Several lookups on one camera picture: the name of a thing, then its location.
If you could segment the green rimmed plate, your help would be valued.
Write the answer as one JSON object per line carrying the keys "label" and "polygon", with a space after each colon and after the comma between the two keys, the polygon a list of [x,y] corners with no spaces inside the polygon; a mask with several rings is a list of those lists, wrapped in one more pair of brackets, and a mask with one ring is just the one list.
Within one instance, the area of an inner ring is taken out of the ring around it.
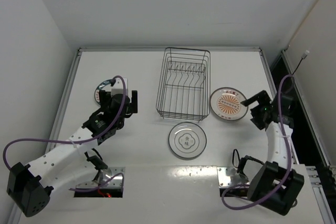
{"label": "green rimmed plate", "polygon": [[102,90],[104,91],[104,89],[107,87],[107,86],[114,86],[115,84],[115,80],[113,79],[108,79],[108,80],[105,80],[103,82],[101,82],[95,89],[94,91],[94,100],[96,102],[97,105],[101,105],[100,104],[100,97],[99,97],[99,92]]}

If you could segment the orange sunburst pattern plate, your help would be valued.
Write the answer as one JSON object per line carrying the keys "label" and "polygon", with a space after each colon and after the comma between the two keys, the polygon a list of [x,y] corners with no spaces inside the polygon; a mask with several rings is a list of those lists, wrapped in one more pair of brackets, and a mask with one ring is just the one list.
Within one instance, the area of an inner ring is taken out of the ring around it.
{"label": "orange sunburst pattern plate", "polygon": [[241,104],[246,97],[242,92],[230,87],[222,87],[215,90],[210,96],[211,111],[220,119],[226,121],[238,121],[248,111],[248,107]]}

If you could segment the white plate grey rim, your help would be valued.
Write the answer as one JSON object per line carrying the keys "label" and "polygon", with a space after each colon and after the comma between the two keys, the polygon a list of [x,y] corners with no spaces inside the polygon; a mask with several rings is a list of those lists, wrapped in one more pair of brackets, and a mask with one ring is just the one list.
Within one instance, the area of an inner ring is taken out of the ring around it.
{"label": "white plate grey rim", "polygon": [[207,146],[207,136],[197,124],[182,122],[170,130],[168,145],[176,157],[192,160],[204,152]]}

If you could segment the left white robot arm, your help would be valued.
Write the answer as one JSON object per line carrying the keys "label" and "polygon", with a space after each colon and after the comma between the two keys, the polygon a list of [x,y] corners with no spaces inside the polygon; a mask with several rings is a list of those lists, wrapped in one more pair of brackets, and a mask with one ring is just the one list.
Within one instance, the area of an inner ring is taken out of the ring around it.
{"label": "left white robot arm", "polygon": [[107,165],[97,156],[89,156],[92,150],[116,134],[124,126],[124,120],[138,112],[138,92],[131,97],[126,92],[111,94],[100,91],[101,107],[67,140],[56,141],[57,146],[40,158],[24,165],[21,162],[8,166],[7,194],[26,217],[41,212],[50,202],[53,192],[61,186],[70,190],[70,175],[61,176],[77,158],[83,157],[94,170]]}

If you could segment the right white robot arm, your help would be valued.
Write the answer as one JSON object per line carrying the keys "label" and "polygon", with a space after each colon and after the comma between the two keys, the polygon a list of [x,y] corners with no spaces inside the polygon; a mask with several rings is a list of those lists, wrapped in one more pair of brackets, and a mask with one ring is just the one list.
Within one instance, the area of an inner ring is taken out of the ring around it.
{"label": "right white robot arm", "polygon": [[251,180],[247,199],[285,216],[304,185],[304,176],[292,168],[290,139],[294,128],[292,116],[293,98],[281,94],[272,100],[265,90],[241,102],[249,106],[251,121],[265,130],[268,139],[267,160]]}

